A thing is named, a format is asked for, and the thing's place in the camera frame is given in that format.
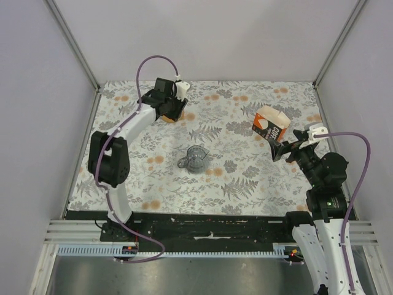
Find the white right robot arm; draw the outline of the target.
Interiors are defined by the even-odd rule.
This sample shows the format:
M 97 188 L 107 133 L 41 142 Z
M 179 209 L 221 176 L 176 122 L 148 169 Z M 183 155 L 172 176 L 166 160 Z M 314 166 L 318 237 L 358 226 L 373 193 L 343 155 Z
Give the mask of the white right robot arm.
M 336 152 L 318 157 L 315 148 L 327 134 L 325 127 L 296 130 L 297 141 L 270 144 L 273 161 L 287 154 L 311 185 L 308 211 L 289 211 L 282 237 L 296 242 L 313 282 L 315 294 L 363 294 L 349 238 L 349 207 L 342 190 L 348 162 Z

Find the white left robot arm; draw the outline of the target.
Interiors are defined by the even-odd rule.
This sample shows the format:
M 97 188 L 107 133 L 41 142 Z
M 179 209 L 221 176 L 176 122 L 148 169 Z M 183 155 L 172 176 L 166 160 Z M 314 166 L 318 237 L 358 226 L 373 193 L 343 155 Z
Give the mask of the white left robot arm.
M 128 147 L 159 117 L 179 120 L 188 102 L 186 95 L 190 84 L 177 82 L 175 86 L 174 95 L 158 90 L 148 91 L 142 96 L 135 112 L 119 126 L 106 132 L 95 131 L 91 135 L 88 171 L 97 180 L 97 186 L 106 191 L 108 217 L 117 222 L 114 234 L 121 241 L 129 241 L 135 234 L 134 224 L 128 222 L 132 209 L 125 187 L 125 180 L 130 172 Z

